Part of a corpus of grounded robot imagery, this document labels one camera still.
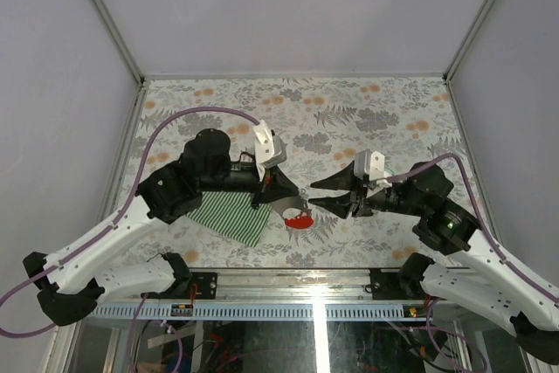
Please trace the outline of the red keyring fob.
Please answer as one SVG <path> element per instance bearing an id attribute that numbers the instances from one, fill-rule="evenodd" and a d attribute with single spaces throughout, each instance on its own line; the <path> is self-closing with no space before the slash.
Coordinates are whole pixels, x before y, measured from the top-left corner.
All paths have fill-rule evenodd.
<path id="1" fill-rule="evenodd" d="M 273 202 L 272 208 L 288 228 L 306 230 L 314 225 L 314 218 L 308 208 L 307 200 L 301 196 L 282 198 Z"/>

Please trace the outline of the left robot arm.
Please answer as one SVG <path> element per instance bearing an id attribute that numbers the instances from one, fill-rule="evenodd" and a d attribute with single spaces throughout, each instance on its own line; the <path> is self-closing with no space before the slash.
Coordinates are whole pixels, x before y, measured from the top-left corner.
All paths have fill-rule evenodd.
<path id="1" fill-rule="evenodd" d="M 182 256 L 165 252 L 140 265 L 112 268 L 111 262 L 153 231 L 201 207 L 211 192 L 245 193 L 256 210 L 262 204 L 296 197 L 298 187 L 282 172 L 283 141 L 272 130 L 254 129 L 247 161 L 231 160 L 231 139 L 208 128 L 187 142 L 182 154 L 139 183 L 122 208 L 65 248 L 32 252 L 23 264 L 38 288 L 43 313 L 57 326 L 72 325 L 99 304 L 146 295 L 185 298 L 192 273 Z"/>

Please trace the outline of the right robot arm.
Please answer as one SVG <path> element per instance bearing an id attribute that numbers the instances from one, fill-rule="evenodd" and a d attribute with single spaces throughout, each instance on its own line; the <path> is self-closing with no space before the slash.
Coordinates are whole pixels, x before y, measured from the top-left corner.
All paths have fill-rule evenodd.
<path id="1" fill-rule="evenodd" d="M 474 205 L 468 211 L 449 198 L 453 184 L 438 160 L 418 162 L 400 175 L 354 160 L 312 184 L 339 190 L 311 204 L 339 218 L 387 212 L 418 218 L 412 231 L 428 248 L 474 270 L 486 283 L 452 275 L 429 257 L 413 253 L 398 274 L 400 292 L 442 298 L 491 321 L 532 357 L 558 363 L 558 287 L 509 252 L 487 230 Z"/>

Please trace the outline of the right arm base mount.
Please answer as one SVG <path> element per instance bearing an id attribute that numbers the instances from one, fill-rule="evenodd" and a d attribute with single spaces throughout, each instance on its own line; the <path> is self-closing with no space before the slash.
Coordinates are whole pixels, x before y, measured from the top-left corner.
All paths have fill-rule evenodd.
<path id="1" fill-rule="evenodd" d="M 390 269 L 370 268 L 369 283 L 363 290 L 371 295 L 372 300 L 411 300 L 416 297 L 403 288 L 398 272 Z"/>

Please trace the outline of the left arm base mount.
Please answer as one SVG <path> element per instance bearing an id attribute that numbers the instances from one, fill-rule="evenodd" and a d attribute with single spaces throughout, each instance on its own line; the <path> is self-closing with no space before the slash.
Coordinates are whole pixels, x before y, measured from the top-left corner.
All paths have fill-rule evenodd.
<path id="1" fill-rule="evenodd" d="M 190 281 L 190 299 L 215 300 L 217 297 L 218 274 L 212 272 L 196 272 Z"/>

